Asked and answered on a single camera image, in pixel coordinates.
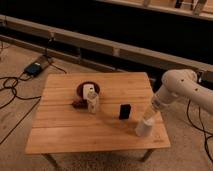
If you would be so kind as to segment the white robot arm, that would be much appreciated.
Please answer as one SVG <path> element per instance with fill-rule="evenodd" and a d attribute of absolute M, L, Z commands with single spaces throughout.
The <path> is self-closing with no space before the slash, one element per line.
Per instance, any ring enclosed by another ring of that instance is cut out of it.
<path fill-rule="evenodd" d="M 168 70 L 162 76 L 162 85 L 153 95 L 145 113 L 149 120 L 179 96 L 186 97 L 213 115 L 213 90 L 197 83 L 197 74 L 191 69 Z"/>

